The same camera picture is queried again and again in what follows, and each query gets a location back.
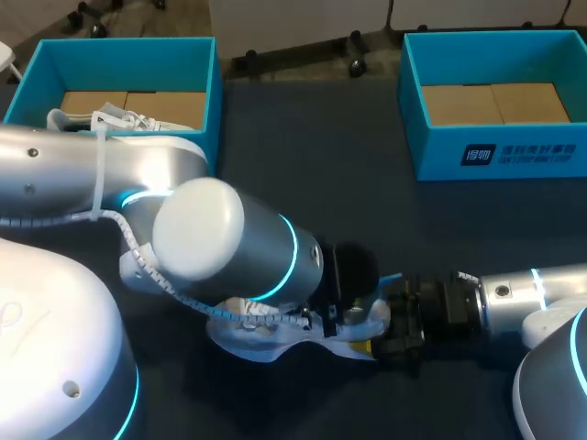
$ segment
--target caster wheel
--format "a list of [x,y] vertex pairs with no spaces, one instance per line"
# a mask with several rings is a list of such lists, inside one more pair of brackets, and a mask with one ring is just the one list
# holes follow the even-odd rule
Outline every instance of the caster wheel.
[[102,23],[97,23],[90,29],[90,38],[105,39],[108,36],[108,31]]
[[81,12],[71,12],[67,15],[67,19],[73,30],[80,30],[83,27],[83,14]]
[[351,78],[359,78],[365,71],[367,71],[365,60],[353,60],[350,62],[349,75]]

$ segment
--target silver metal part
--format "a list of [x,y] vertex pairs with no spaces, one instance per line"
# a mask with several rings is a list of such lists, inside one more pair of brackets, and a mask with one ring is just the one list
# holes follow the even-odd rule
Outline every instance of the silver metal part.
[[481,277],[479,292],[480,315],[488,334],[518,333],[529,314],[587,293],[587,264]]
[[[102,206],[118,210],[126,195],[170,190],[207,175],[204,154],[195,149],[180,137],[108,138]],[[92,135],[1,126],[0,215],[40,217],[89,209],[96,163]]]
[[245,225],[232,259],[200,285],[224,295],[268,305],[304,303],[316,290],[324,269],[314,237],[239,193]]

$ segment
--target shoe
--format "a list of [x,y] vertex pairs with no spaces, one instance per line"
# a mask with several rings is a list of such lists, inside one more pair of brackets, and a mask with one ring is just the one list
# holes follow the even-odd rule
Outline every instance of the shoe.
[[[231,298],[217,307],[234,314],[282,313],[266,304]],[[312,328],[288,324],[242,324],[223,319],[210,319],[206,331],[221,348],[239,358],[253,362],[273,362],[291,347],[301,342],[313,342],[330,350],[337,356],[351,359],[374,360],[369,351],[370,340],[382,335],[390,323],[390,310],[380,299],[371,300],[370,309],[354,308],[352,316],[345,322],[356,322],[339,328],[338,335],[324,337],[322,321],[313,313]]]
[[98,124],[106,124],[109,131],[186,131],[190,126],[156,121],[152,117],[137,115],[130,110],[110,103],[89,115],[69,115],[54,108],[47,115],[47,129],[53,131],[95,131]]

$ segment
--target cable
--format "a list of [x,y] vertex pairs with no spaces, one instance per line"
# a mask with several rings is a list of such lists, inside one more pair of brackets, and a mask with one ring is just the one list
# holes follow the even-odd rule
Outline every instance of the cable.
[[[98,216],[101,218],[107,218],[116,222],[122,236],[127,242],[128,248],[130,249],[132,256],[137,261],[138,265],[145,270],[153,281],[157,283],[166,293],[168,293],[173,299],[180,303],[187,305],[188,307],[206,314],[211,318],[226,319],[228,321],[236,321],[246,324],[288,324],[288,325],[299,325],[302,327],[309,326],[307,318],[302,316],[295,316],[291,314],[235,314],[225,310],[218,309],[216,307],[209,306],[203,302],[199,302],[194,298],[187,295],[183,295],[176,291],[173,286],[161,275],[155,268],[153,268],[141,255],[138,242],[135,239],[135,235],[127,222],[127,219],[116,211],[109,210],[98,210]],[[77,214],[67,214],[60,217],[44,218],[44,219],[23,219],[23,218],[8,218],[0,217],[0,227],[14,227],[14,228],[38,228],[47,226],[60,226],[67,225],[70,223],[78,223],[87,220],[91,220],[93,216],[92,211],[84,211]]]
[[571,3],[572,3],[572,0],[567,0],[567,4],[565,5],[564,10],[562,11],[562,16],[560,16],[560,21],[559,21],[559,25],[561,25],[561,26],[564,26],[564,24],[565,24],[565,17],[567,16],[567,13],[569,12]]

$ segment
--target cardboard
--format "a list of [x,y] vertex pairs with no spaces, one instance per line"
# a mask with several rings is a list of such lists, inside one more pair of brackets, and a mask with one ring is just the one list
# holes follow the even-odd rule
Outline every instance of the cardboard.
[[127,92],[66,92],[60,109],[72,115],[90,115],[105,103],[124,108]]
[[205,93],[129,93],[125,110],[201,130],[204,124]]
[[433,126],[502,124],[489,85],[422,87]]
[[570,122],[552,83],[493,84],[492,90],[506,124]]

